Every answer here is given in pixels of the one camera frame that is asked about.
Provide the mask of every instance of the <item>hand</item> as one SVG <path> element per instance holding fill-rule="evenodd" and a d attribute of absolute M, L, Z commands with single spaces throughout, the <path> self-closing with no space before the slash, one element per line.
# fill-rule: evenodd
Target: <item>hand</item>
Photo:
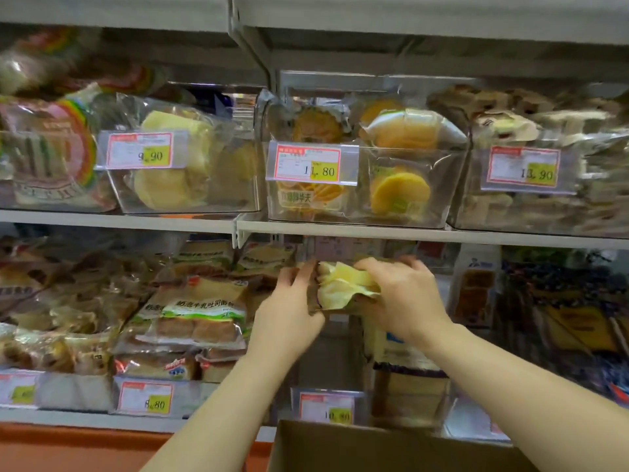
<path fill-rule="evenodd" d="M 310 315 L 306 300 L 316 265 L 313 259 L 301 270 L 283 268 L 275 290 L 258 308 L 247 356 L 264 367 L 287 373 L 321 332 L 325 317 L 320 311 Z"/>
<path fill-rule="evenodd" d="M 400 260 L 403 263 L 391 264 L 368 258 L 354 265 L 369 272 L 381 290 L 378 301 L 365 299 L 361 306 L 383 330 L 425 353 L 453 323 L 426 265 L 414 257 Z"/>

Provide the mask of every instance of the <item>person's right hand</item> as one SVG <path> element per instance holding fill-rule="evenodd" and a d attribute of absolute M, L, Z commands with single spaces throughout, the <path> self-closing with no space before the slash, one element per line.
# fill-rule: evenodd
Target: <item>person's right hand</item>
<path fill-rule="evenodd" d="M 385 331 L 393 333 L 420 350 L 452 328 L 437 289 L 435 276 L 418 259 L 402 257 L 403 263 L 367 258 L 354 267 L 369 272 L 380 286 L 381 299 L 360 302 Z"/>

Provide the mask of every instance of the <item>cardboard box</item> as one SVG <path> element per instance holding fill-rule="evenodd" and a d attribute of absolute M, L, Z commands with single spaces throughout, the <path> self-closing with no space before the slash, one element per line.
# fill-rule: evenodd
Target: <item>cardboard box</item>
<path fill-rule="evenodd" d="M 267 472 L 535 472 L 515 448 L 409 430 L 280 421 Z"/>

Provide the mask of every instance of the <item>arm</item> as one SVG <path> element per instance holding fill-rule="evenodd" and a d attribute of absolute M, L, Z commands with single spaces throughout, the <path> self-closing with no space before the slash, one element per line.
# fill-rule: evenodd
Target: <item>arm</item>
<path fill-rule="evenodd" d="M 432 273 L 416 259 L 356 264 L 381 286 L 370 311 L 422 350 L 480 404 L 541 472 L 620 472 L 629 464 L 629 412 L 452 323 Z"/>
<path fill-rule="evenodd" d="M 316 262 L 282 269 L 256 312 L 247 354 L 141 472 L 238 472 L 285 375 L 321 332 L 308 314 L 306 289 Z"/>

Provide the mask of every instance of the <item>white shelf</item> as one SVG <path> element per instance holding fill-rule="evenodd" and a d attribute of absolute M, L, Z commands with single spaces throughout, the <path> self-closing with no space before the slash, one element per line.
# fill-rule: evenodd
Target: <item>white shelf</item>
<path fill-rule="evenodd" d="M 0 21 L 159 30 L 228 30 L 228 0 L 0 0 Z"/>
<path fill-rule="evenodd" d="M 202 218 L 149 217 L 120 214 L 0 210 L 0 222 L 235 234 L 235 224 L 232 219 L 206 220 Z"/>
<path fill-rule="evenodd" d="M 264 28 L 629 43 L 628 0 L 234 0 Z"/>
<path fill-rule="evenodd" d="M 2 409 L 0 422 L 14 422 L 36 425 L 56 425 L 65 427 L 91 427 L 118 430 L 139 430 L 142 432 L 177 432 L 185 424 L 185 419 L 164 419 L 157 417 L 132 417 L 109 414 L 44 411 L 32 409 Z M 256 441 L 272 443 L 275 439 L 274 427 L 262 426 Z"/>
<path fill-rule="evenodd" d="M 423 240 L 462 244 L 552 246 L 555 248 L 603 248 L 629 250 L 629 239 L 535 235 L 497 231 L 468 231 L 430 228 L 348 225 L 336 223 L 268 222 L 244 214 L 237 220 L 238 244 L 242 246 L 251 233 L 321 235 L 327 237 L 386 238 L 389 240 Z"/>

